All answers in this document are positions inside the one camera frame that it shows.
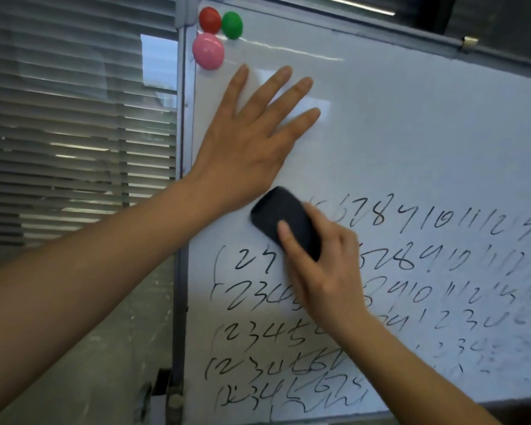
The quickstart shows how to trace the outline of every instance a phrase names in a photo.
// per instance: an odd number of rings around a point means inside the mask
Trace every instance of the pink magnet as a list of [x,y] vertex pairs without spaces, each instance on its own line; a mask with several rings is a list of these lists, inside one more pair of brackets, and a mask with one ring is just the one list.
[[224,61],[224,46],[215,35],[202,33],[193,42],[193,55],[205,70],[216,70]]

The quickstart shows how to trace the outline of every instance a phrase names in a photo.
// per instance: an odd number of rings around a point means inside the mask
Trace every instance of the hand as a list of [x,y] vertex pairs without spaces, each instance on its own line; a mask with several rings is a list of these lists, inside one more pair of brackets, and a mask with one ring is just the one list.
[[313,205],[304,203],[304,208],[322,242],[318,262],[301,248],[286,222],[277,226],[293,291],[317,325],[340,345],[347,344],[358,337],[369,316],[358,265],[358,237],[329,221]]
[[222,213],[237,210],[267,192],[295,141],[319,118],[320,110],[310,109],[276,130],[312,87],[312,79],[303,78],[268,106],[291,73],[289,66],[279,69],[239,113],[235,112],[236,103],[248,79],[245,64],[224,93],[187,176],[212,194],[213,204]]

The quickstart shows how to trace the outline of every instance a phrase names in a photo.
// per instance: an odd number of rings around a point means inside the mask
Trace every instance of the green magnet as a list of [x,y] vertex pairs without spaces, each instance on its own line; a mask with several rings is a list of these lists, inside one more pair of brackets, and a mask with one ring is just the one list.
[[222,17],[222,32],[231,40],[237,40],[244,31],[242,18],[236,12],[226,12]]

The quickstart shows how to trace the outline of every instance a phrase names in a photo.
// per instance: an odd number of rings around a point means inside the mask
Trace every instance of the red magnet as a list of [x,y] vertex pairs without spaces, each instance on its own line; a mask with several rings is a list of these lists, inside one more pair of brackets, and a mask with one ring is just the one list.
[[199,13],[199,24],[205,33],[216,34],[222,26],[220,13],[212,7],[205,7]]
[[199,34],[193,42],[193,55],[205,70],[216,70],[224,61],[224,46],[214,34]]

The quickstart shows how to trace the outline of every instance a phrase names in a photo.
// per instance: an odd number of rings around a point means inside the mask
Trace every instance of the forearm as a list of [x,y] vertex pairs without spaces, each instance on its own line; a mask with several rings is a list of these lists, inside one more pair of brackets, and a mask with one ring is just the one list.
[[373,316],[343,348],[402,425],[499,425]]
[[0,268],[0,409],[219,217],[206,199],[179,181]]

